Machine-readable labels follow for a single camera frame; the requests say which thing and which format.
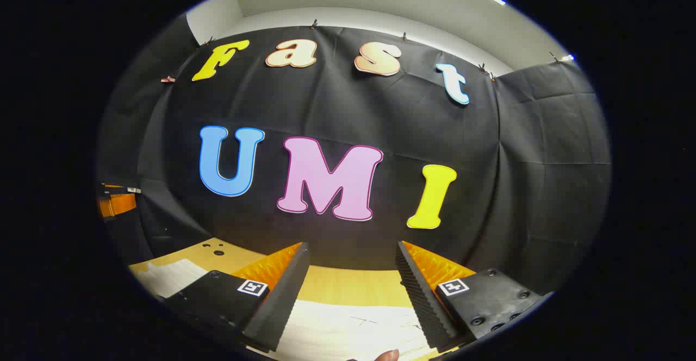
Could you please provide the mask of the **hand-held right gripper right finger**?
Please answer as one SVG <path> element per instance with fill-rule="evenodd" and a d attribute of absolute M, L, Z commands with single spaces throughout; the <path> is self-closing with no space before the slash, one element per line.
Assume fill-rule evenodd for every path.
<path fill-rule="evenodd" d="M 501 270 L 475 272 L 405 240 L 397 242 L 395 264 L 428 346 L 441 353 L 502 329 L 542 301 Z"/>

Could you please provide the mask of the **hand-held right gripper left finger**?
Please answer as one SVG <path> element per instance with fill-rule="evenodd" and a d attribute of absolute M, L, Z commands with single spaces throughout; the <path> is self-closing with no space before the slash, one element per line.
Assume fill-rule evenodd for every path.
<path fill-rule="evenodd" d="M 219 344 L 276 351 L 310 266 L 299 242 L 227 274 L 206 272 L 163 299 L 182 320 Z"/>

